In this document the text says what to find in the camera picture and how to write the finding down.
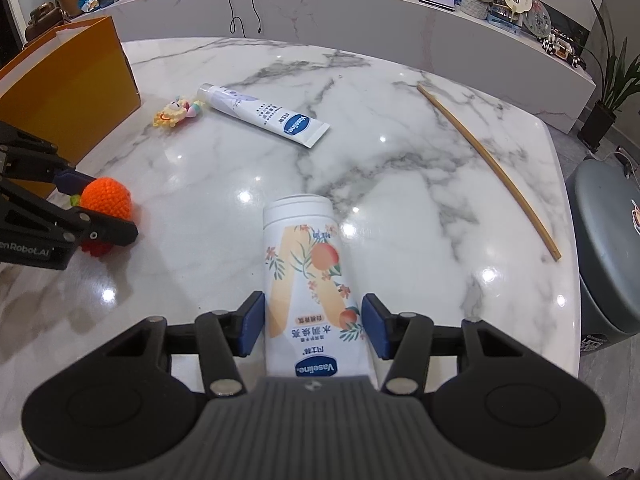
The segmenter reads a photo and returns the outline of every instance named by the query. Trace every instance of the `wooden stick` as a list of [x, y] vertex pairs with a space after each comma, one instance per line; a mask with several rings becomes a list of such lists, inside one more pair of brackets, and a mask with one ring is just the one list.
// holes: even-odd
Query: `wooden stick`
[[456, 129], [463, 135], [463, 137], [465, 137], [465, 139], [468, 140], [469, 143], [476, 149], [476, 152], [478, 152], [480, 156], [484, 158], [491, 169], [494, 170], [494, 173], [506, 186], [514, 199], [516, 199], [516, 202], [522, 208], [524, 214], [527, 215], [527, 218], [529, 218], [529, 221], [533, 224], [533, 227], [535, 227], [536, 231], [538, 231], [540, 238], [542, 238], [542, 241], [545, 243], [546, 248], [549, 249], [549, 252], [551, 253], [553, 259], [555, 261], [558, 261], [560, 258], [562, 258], [562, 254], [560, 254], [560, 251], [558, 250], [558, 247], [556, 246], [551, 235], [542, 225], [542, 222], [540, 221], [540, 218], [538, 218], [538, 215], [536, 215], [535, 211], [533, 211], [533, 209], [529, 205], [529, 202], [527, 202], [527, 200], [523, 197], [522, 193], [518, 190], [518, 188], [507, 176], [507, 174], [504, 173], [500, 165], [492, 157], [491, 153], [489, 153], [486, 148], [473, 136], [473, 134], [465, 128], [464, 124], [457, 120], [453, 116], [453, 114], [449, 112], [449, 110], [447, 110], [433, 95], [427, 92], [426, 88], [420, 83], [418, 83], [418, 90], [431, 102], [432, 105], [440, 110], [440, 112], [451, 122], [451, 124], [456, 127]]

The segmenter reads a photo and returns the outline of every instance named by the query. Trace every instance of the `white lotion tube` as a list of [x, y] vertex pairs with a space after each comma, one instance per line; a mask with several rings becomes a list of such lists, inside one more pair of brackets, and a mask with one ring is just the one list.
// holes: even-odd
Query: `white lotion tube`
[[222, 86], [205, 83], [198, 89], [198, 99], [219, 112], [295, 140], [308, 148], [329, 128], [322, 121]]

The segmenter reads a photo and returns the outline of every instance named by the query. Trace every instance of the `gray trash can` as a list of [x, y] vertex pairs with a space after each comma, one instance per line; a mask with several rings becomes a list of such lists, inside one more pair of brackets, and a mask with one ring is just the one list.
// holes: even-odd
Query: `gray trash can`
[[622, 168], [585, 160], [566, 180], [580, 269], [581, 352], [640, 332], [640, 190]]

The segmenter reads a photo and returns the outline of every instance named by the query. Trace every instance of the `plush toy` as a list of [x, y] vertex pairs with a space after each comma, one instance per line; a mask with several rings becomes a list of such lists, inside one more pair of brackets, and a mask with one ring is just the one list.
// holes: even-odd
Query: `plush toy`
[[[85, 187], [78, 205], [98, 213], [131, 220], [131, 193], [117, 180], [108, 176], [97, 178]], [[82, 250], [91, 256], [103, 256], [111, 251], [112, 247], [113, 244], [98, 240], [86, 240], [81, 244]]]
[[181, 120], [192, 118], [200, 113], [202, 102], [188, 102], [181, 97], [171, 101], [154, 116], [154, 126], [168, 126], [173, 128]]

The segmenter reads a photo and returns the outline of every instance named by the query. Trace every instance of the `yellow lion toy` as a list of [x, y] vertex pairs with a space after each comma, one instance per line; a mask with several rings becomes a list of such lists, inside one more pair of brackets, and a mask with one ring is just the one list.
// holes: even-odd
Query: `yellow lion toy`
[[200, 113], [202, 102], [194, 101], [190, 103], [187, 99], [178, 97], [171, 101], [161, 111], [154, 116], [154, 126], [168, 126], [173, 128], [181, 120], [192, 118]]

